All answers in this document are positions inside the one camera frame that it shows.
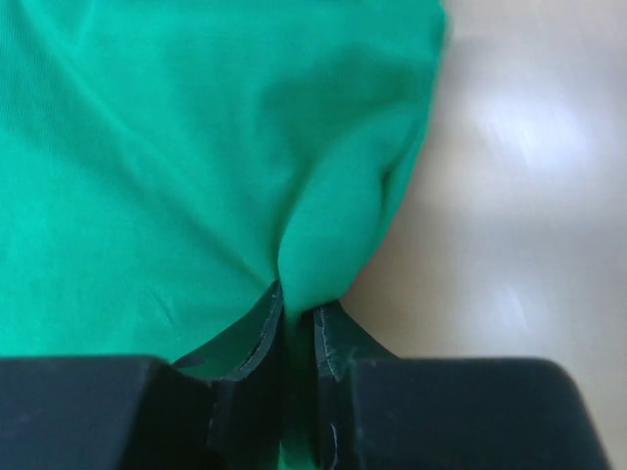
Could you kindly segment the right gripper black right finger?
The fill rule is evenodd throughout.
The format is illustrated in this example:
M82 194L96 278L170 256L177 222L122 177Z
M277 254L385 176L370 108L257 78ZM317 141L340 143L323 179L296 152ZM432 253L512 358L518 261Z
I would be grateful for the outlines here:
M606 469L571 377L532 357L400 358L312 313L322 469Z

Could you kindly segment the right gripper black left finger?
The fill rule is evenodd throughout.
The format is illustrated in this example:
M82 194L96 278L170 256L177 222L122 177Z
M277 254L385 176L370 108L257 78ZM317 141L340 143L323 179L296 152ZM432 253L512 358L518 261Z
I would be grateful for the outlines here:
M146 355L1 362L5 469L273 469L283 293L175 362Z

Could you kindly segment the green t shirt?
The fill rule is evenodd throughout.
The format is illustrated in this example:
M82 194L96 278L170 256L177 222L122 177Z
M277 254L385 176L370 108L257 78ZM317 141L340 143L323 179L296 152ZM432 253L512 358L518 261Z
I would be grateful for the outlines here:
M386 236L428 126L437 1L5 1L1 353L177 359L273 281L284 469L314 467L300 315Z

